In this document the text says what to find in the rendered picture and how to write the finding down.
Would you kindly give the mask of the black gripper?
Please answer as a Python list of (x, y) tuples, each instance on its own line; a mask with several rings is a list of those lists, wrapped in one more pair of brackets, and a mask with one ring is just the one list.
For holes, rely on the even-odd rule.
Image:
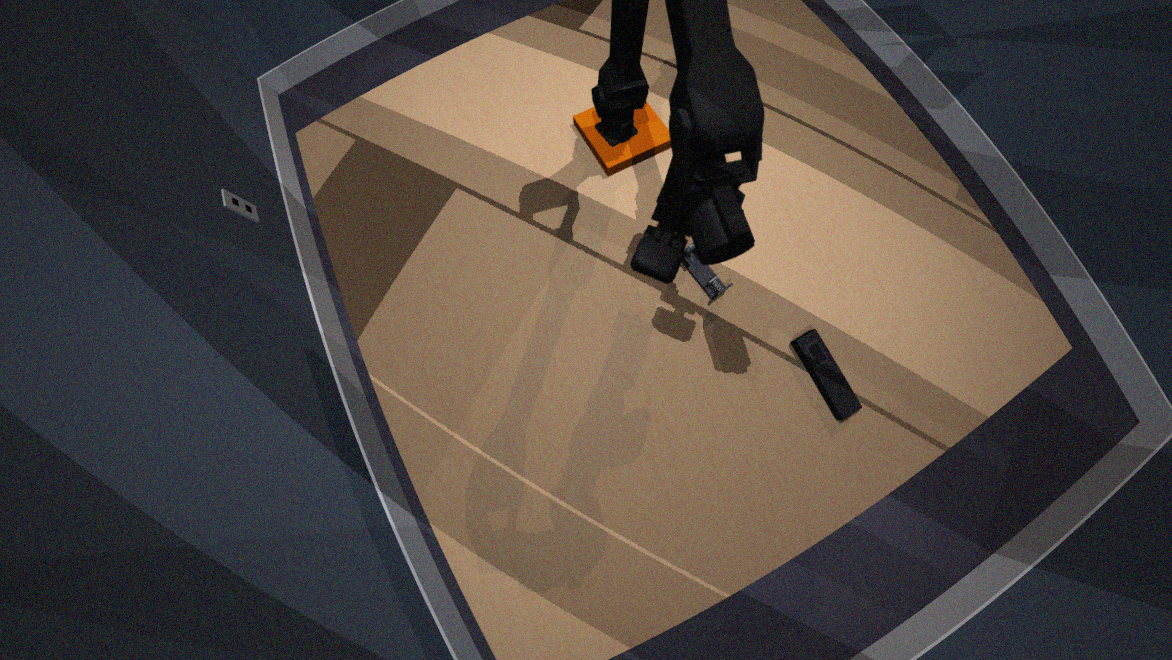
[(631, 266), (645, 275), (670, 284), (677, 275), (688, 241), (682, 233), (686, 225), (682, 212), (684, 205), (672, 200), (665, 191), (665, 183), (656, 202), (652, 219), (657, 222), (657, 227), (647, 227), (638, 243)]

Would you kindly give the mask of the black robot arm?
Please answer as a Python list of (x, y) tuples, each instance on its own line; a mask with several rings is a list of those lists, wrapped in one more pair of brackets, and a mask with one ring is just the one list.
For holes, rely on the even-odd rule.
[[(649, 0), (611, 4), (609, 57), (592, 97), (597, 131), (616, 147), (638, 134), (634, 109), (643, 109), (648, 95), (640, 61)], [(684, 205), (682, 233), (691, 236), (699, 261), (715, 265), (754, 246), (738, 189), (757, 181), (764, 107), (754, 68), (735, 47), (727, 0), (665, 4), (677, 62), (665, 191)], [(741, 159), (725, 162), (734, 152)]]

